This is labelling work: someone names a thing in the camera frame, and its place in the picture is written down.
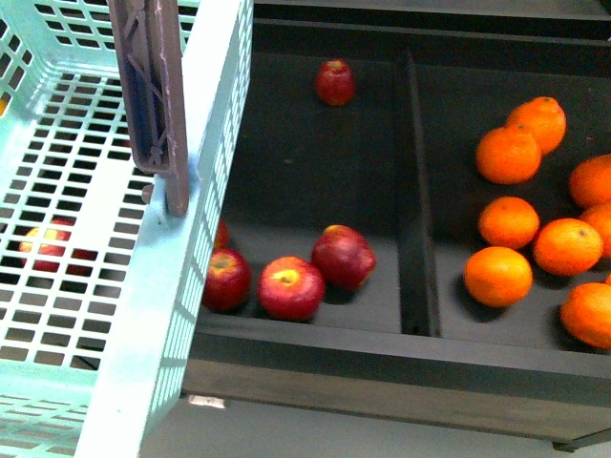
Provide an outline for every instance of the mandarin orange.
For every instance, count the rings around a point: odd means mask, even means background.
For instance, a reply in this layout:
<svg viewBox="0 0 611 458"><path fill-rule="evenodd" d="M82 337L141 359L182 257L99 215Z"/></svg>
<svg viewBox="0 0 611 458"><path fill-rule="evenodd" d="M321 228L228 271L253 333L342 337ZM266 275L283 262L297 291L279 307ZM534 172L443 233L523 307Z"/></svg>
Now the mandarin orange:
<svg viewBox="0 0 611 458"><path fill-rule="evenodd" d="M582 208L611 202L611 154L590 157L569 176L569 191Z"/></svg>
<svg viewBox="0 0 611 458"><path fill-rule="evenodd" d="M492 129L475 150L477 171L496 184L523 183L535 175L540 164L541 150L522 126Z"/></svg>
<svg viewBox="0 0 611 458"><path fill-rule="evenodd" d="M533 134L541 153L554 151L566 133L566 115L553 97L536 97L509 113L506 126L521 125Z"/></svg>
<svg viewBox="0 0 611 458"><path fill-rule="evenodd" d="M489 246L467 260L463 281L476 301L506 307L526 297L533 285L533 271L517 251Z"/></svg>
<svg viewBox="0 0 611 458"><path fill-rule="evenodd" d="M580 219L555 219L539 231L533 242L533 255L537 265L550 274L578 275L599 261L602 237Z"/></svg>
<svg viewBox="0 0 611 458"><path fill-rule="evenodd" d="M505 196L490 202L479 215L477 229L488 243L515 250L535 237L539 226L537 211L523 198Z"/></svg>
<svg viewBox="0 0 611 458"><path fill-rule="evenodd" d="M611 285L589 282L573 288L560 307L560 320L576 339L611 349Z"/></svg>
<svg viewBox="0 0 611 458"><path fill-rule="evenodd" d="M588 208L579 219L597 230L602 237L602 257L611 258L611 202Z"/></svg>

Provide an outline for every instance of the apple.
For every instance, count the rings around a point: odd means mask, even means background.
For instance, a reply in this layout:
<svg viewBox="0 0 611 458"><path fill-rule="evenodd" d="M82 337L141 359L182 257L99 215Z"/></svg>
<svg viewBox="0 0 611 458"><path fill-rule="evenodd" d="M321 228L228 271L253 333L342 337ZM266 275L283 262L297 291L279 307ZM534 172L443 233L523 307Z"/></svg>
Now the apple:
<svg viewBox="0 0 611 458"><path fill-rule="evenodd" d="M9 102L7 100L5 100L5 98L0 98L0 116L4 115L4 112L7 110L7 106L9 105Z"/></svg>
<svg viewBox="0 0 611 458"><path fill-rule="evenodd" d="M248 299L250 265L231 248L215 248L208 263L201 303L215 312L228 312Z"/></svg>
<svg viewBox="0 0 611 458"><path fill-rule="evenodd" d="M229 229L224 219L219 219L219 225L217 226L217 235L214 239L215 248L226 248L229 244Z"/></svg>
<svg viewBox="0 0 611 458"><path fill-rule="evenodd" d="M62 226L74 226L74 223L67 219L53 219L51 223ZM36 237L38 235L38 232L40 232L40 228L34 227L30 231L28 231L26 237ZM48 229L45 233L45 239L66 241L70 239L70 235L70 231ZM22 241L21 243L19 243L19 251L21 253L30 253L31 250L32 243L30 241ZM59 258L64 256L65 252L66 248L64 246L52 245L48 243L42 243L40 245L40 248L38 249L38 253L41 255L57 256ZM97 252L83 249L74 249L72 254L72 258L76 260L95 260L96 257ZM26 264L25 258L21 261L24 265ZM52 260L35 260L33 269L41 270L44 272L57 272L57 270L59 269L59 262L54 262ZM91 273L91 268L84 265L70 264L66 269L66 273L87 277Z"/></svg>
<svg viewBox="0 0 611 458"><path fill-rule="evenodd" d="M327 105L346 105L356 90L352 69L342 59L323 62L316 75L315 88L318 97Z"/></svg>
<svg viewBox="0 0 611 458"><path fill-rule="evenodd" d="M356 291L375 268L373 250L359 232L347 226L328 226L312 248L312 263L326 281Z"/></svg>
<svg viewBox="0 0 611 458"><path fill-rule="evenodd" d="M325 296L325 280L311 263L284 256L261 273L259 303L271 318L303 322L314 316Z"/></svg>

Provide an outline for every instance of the light blue plastic basket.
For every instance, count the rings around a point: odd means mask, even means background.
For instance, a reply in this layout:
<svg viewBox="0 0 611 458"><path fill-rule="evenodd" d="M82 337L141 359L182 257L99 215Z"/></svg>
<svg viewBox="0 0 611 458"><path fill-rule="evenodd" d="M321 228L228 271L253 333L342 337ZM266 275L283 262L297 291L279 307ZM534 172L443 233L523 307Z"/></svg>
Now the light blue plastic basket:
<svg viewBox="0 0 611 458"><path fill-rule="evenodd" d="M1 458L136 457L179 396L249 82L252 0L179 5L184 219L130 159L105 0L0 0ZM63 256L36 253L48 229L71 232L53 242Z"/></svg>

